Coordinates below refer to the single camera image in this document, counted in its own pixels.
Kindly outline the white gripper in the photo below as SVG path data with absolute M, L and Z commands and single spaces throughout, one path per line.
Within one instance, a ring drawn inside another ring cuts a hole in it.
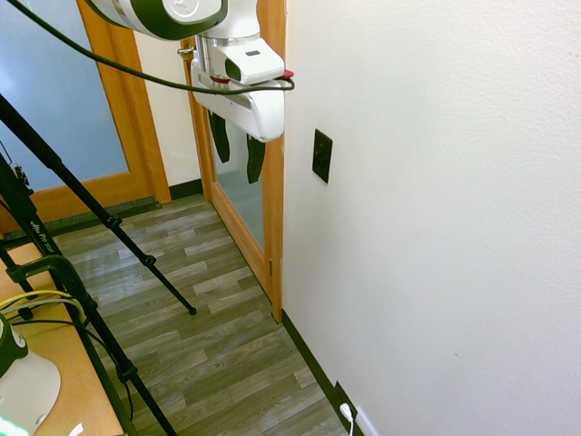
M 251 91 L 232 95 L 194 92 L 193 95 L 198 104 L 210 111 L 212 138 L 222 163 L 230 161 L 226 121 L 247 133 L 247 179 L 249 183 L 258 182 L 265 156 L 263 142 L 280 137 L 284 131 L 283 91 Z

